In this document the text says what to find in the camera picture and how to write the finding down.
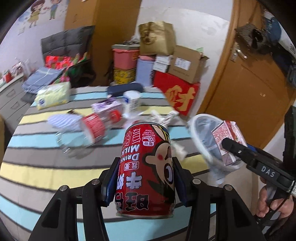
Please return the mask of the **person's right hand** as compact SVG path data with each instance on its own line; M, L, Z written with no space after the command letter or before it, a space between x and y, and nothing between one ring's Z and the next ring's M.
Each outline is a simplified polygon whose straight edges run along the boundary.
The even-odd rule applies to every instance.
M265 217L265 215L269 212L270 209L276 210L284 199L276 199L271 204L267 204L267 190L264 186L259 192L259 198L257 201L257 207L255 210L255 214L258 217ZM287 199L284 204L278 209L280 212L279 219L291 219L295 222L295 198L291 195L289 199Z

